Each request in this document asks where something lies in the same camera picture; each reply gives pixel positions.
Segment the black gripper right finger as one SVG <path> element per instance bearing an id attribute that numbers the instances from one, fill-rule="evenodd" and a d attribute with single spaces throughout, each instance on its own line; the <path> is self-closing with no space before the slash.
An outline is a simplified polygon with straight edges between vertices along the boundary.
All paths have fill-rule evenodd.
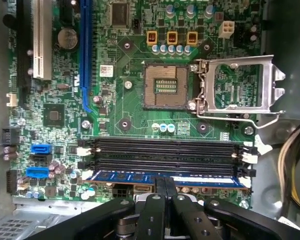
<path id="1" fill-rule="evenodd" d="M 200 206 L 178 193 L 171 177 L 166 178 L 166 204 L 173 235 L 192 240 L 300 240 L 300 230 L 223 199 Z"/>

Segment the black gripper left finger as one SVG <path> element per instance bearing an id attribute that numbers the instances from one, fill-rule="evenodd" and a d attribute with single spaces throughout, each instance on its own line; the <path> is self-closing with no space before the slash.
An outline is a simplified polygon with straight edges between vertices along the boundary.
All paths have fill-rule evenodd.
<path id="1" fill-rule="evenodd" d="M 163 177 L 145 201 L 116 198 L 68 220 L 33 233 L 29 240 L 162 240 L 166 201 Z"/>

